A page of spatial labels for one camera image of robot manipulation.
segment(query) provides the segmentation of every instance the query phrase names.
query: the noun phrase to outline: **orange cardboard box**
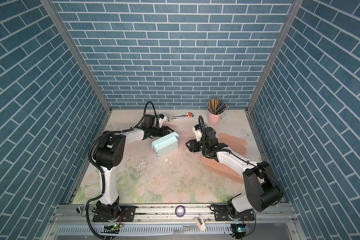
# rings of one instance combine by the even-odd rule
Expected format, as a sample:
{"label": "orange cardboard box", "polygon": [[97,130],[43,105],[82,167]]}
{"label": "orange cardboard box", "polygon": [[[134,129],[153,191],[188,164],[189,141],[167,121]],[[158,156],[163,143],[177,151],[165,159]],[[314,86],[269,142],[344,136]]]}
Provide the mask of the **orange cardboard box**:
{"label": "orange cardboard box", "polygon": [[[233,137],[228,134],[219,133],[218,134],[218,141],[227,144],[233,151],[237,152],[241,156],[245,156],[247,153],[247,142],[244,139]],[[237,172],[232,170],[229,166],[219,163],[214,159],[209,159],[206,157],[202,157],[201,162],[204,163],[205,169],[210,170],[216,174],[219,174],[223,177],[232,179],[236,182],[244,184],[243,176],[239,175]]]}

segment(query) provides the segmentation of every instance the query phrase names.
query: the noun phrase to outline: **box lid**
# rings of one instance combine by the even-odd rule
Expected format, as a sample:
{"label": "box lid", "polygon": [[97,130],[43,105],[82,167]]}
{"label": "box lid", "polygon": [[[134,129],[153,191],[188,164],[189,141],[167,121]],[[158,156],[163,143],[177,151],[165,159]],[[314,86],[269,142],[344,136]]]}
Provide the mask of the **box lid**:
{"label": "box lid", "polygon": [[171,132],[170,134],[167,134],[164,137],[161,137],[161,138],[153,141],[152,142],[152,148],[155,147],[155,149],[160,149],[162,147],[165,147],[168,144],[171,144],[172,142],[177,141],[178,136],[179,135],[177,134],[177,132]]}

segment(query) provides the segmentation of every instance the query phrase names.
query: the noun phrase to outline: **brick wallpaper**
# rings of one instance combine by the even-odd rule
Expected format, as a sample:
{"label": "brick wallpaper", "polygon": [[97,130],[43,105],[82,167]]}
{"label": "brick wallpaper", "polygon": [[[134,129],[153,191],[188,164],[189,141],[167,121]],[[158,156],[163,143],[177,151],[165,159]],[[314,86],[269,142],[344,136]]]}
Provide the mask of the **brick wallpaper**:
{"label": "brick wallpaper", "polygon": [[0,0],[0,239],[41,237],[104,117],[39,0]]}
{"label": "brick wallpaper", "polygon": [[304,0],[253,117],[307,239],[360,239],[359,0]]}
{"label": "brick wallpaper", "polygon": [[54,0],[112,108],[244,109],[293,0]]}

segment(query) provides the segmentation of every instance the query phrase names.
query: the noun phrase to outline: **bundle of pencils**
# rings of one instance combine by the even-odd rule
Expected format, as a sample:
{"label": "bundle of pencils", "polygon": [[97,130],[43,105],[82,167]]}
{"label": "bundle of pencils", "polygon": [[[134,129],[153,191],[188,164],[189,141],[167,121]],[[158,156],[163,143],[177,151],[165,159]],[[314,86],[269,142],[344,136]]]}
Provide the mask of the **bundle of pencils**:
{"label": "bundle of pencils", "polygon": [[214,115],[219,115],[224,112],[227,105],[221,99],[211,99],[209,100],[208,111]]}

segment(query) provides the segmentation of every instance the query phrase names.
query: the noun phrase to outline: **black mounting plate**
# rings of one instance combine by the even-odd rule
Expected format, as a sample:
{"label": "black mounting plate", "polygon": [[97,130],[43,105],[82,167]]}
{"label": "black mounting plate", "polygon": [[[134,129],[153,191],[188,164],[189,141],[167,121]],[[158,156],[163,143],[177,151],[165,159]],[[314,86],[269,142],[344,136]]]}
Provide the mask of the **black mounting plate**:
{"label": "black mounting plate", "polygon": [[[227,205],[214,205],[214,207],[215,206],[218,207],[215,212],[215,221],[232,221],[228,214]],[[244,213],[248,216],[249,219],[243,215],[238,221],[254,221],[253,211],[253,209],[245,210]]]}
{"label": "black mounting plate", "polygon": [[[133,222],[135,217],[136,206],[120,206],[121,212],[121,222]],[[109,222],[107,217],[101,213],[93,216],[93,222]]]}

